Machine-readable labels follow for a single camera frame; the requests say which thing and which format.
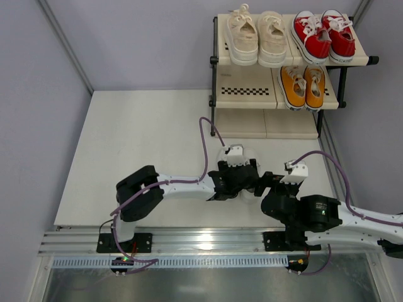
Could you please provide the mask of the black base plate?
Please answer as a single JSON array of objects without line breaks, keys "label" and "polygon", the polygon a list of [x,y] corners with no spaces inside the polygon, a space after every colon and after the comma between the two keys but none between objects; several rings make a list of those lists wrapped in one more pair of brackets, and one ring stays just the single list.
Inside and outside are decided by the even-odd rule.
[{"label": "black base plate", "polygon": [[[145,253],[152,251],[152,234],[151,233],[135,233],[131,240],[121,242],[122,250],[127,253]],[[112,233],[101,233],[98,237],[96,252],[99,254],[118,253],[115,239]]]},{"label": "black base plate", "polygon": [[304,252],[319,251],[321,245],[308,245],[304,231],[286,228],[284,231],[263,232],[263,243],[266,252]]}]

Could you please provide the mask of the white sneaker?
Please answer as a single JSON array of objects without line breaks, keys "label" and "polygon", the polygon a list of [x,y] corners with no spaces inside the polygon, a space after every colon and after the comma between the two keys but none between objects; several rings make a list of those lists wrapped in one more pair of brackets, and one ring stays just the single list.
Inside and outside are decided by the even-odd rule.
[{"label": "white sneaker", "polygon": [[[246,158],[249,162],[251,162],[252,160],[255,160],[255,161],[256,161],[257,171],[258,171],[258,174],[260,174],[261,165],[260,165],[260,163],[259,163],[259,158],[258,158],[258,156],[256,155],[255,150],[252,149],[252,148],[244,147],[244,149],[243,149],[243,154],[244,154],[245,158]],[[243,203],[248,204],[248,205],[256,204],[256,203],[259,201],[259,197],[255,196],[253,193],[251,193],[251,192],[249,192],[249,191],[246,191],[246,190],[243,190],[243,191],[240,193],[240,199],[241,199],[241,201],[242,201]]]},{"label": "white sneaker", "polygon": [[223,148],[219,151],[217,155],[217,167],[219,171],[223,171],[229,168],[227,161],[227,154],[229,153],[229,148]]}]

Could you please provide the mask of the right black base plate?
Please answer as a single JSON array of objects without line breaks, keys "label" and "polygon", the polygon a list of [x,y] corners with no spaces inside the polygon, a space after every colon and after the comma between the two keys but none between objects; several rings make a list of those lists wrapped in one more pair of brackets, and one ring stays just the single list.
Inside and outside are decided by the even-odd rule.
[{"label": "right black base plate", "polygon": [[284,231],[263,232],[263,243],[266,252],[304,252],[319,251],[321,245],[308,245],[304,231],[286,228]]}]

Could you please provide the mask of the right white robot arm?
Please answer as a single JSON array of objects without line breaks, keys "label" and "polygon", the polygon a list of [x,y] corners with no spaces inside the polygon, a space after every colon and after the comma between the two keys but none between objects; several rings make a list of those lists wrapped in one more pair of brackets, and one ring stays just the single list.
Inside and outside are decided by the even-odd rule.
[{"label": "right white robot arm", "polygon": [[383,250],[402,258],[402,215],[364,211],[322,195],[297,198],[298,184],[265,172],[257,181],[255,196],[261,196],[261,211],[284,224],[283,231],[263,233],[270,252],[320,250],[323,245],[352,245]]}]

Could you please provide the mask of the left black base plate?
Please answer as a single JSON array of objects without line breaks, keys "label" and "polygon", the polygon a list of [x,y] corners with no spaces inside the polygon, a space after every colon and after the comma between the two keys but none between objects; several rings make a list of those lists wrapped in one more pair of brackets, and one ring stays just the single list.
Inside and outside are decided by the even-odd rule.
[{"label": "left black base plate", "polygon": [[[145,253],[152,251],[152,234],[151,233],[135,233],[131,240],[121,242],[122,250],[127,253]],[[96,252],[99,254],[118,253],[115,239],[112,233],[101,233],[98,237]]]}]

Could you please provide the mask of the beige three-tier shoe shelf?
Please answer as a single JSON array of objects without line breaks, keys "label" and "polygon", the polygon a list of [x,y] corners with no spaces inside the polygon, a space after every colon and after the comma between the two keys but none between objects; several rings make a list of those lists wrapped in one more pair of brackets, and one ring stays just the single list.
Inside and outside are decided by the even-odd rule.
[{"label": "beige three-tier shoe shelf", "polygon": [[359,40],[352,61],[337,64],[331,60],[321,66],[324,73],[339,70],[338,87],[325,76],[324,104],[318,113],[286,107],[278,83],[277,68],[259,64],[233,64],[225,42],[226,14],[214,17],[212,92],[209,106],[216,128],[225,138],[316,139],[320,137],[326,110],[346,107],[344,91],[351,67],[377,65],[379,57],[367,55]]}]

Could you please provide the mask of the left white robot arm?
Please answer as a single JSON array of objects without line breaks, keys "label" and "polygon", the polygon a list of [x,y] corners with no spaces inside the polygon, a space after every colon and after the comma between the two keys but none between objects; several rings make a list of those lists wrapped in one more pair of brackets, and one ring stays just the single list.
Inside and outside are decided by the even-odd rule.
[{"label": "left white robot arm", "polygon": [[245,164],[231,166],[218,162],[216,171],[207,172],[203,179],[172,177],[159,174],[153,165],[146,165],[116,185],[118,215],[108,233],[99,232],[96,251],[99,254],[118,253],[118,242],[127,254],[151,253],[152,234],[136,233],[135,224],[145,218],[165,199],[197,199],[226,201],[236,198],[240,192],[254,192],[259,179],[256,159]]}]

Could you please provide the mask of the beige lace sneaker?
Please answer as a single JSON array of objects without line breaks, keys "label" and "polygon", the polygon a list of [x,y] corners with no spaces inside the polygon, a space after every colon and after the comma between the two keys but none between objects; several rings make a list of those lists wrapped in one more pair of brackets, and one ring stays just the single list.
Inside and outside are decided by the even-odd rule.
[{"label": "beige lace sneaker", "polygon": [[248,4],[228,14],[224,37],[233,64],[250,66],[258,61],[258,33]]},{"label": "beige lace sneaker", "polygon": [[256,28],[259,48],[258,63],[264,67],[281,67],[287,54],[287,33],[281,14],[265,11],[259,16]]}]

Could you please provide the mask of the aluminium mounting rail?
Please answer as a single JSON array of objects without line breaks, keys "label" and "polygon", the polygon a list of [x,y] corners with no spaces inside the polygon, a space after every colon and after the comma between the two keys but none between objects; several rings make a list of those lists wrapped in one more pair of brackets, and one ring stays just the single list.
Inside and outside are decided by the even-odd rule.
[{"label": "aluminium mounting rail", "polygon": [[[141,255],[230,255],[230,254],[287,254],[289,252],[266,252],[263,232],[283,231],[283,228],[150,228],[139,227],[136,233],[152,234],[152,251]],[[108,233],[109,226],[61,227],[48,231],[43,236],[39,255],[94,255],[98,244],[99,232]],[[337,254],[380,253],[381,250],[355,247],[352,245],[323,245],[319,251],[324,253],[328,247]]]}]

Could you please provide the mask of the red canvas sneaker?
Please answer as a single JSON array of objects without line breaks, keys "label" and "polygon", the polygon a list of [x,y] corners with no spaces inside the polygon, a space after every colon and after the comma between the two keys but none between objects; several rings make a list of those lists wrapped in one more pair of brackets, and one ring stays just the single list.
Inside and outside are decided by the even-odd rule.
[{"label": "red canvas sneaker", "polygon": [[355,55],[355,39],[351,31],[353,22],[334,9],[325,11],[321,21],[331,39],[330,59],[339,64],[350,63]]},{"label": "red canvas sneaker", "polygon": [[331,38],[321,20],[310,11],[301,11],[295,15],[290,29],[304,60],[311,65],[324,64]]}]

